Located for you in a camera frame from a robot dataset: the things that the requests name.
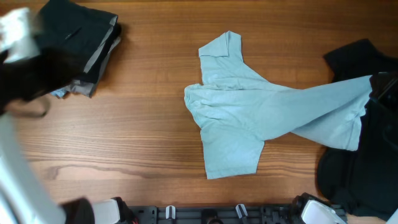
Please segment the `light blue t-shirt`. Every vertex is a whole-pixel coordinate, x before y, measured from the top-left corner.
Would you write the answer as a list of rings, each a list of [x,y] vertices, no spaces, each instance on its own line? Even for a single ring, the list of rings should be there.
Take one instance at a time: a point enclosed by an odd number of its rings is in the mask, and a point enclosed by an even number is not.
[[[200,127],[208,179],[254,174],[265,142],[287,133],[357,150],[369,77],[303,90],[276,85],[244,63],[241,36],[231,31],[198,54],[202,82],[186,87],[184,100]]]

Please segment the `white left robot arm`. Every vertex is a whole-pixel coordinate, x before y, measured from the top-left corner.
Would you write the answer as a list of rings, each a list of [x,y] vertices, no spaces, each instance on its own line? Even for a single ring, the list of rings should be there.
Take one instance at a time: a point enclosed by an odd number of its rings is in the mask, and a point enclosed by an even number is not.
[[[36,29],[27,7],[1,16],[1,223],[119,223],[122,207],[115,199],[57,205],[22,153],[14,119],[45,116],[45,94],[80,72],[65,52],[40,51]]]

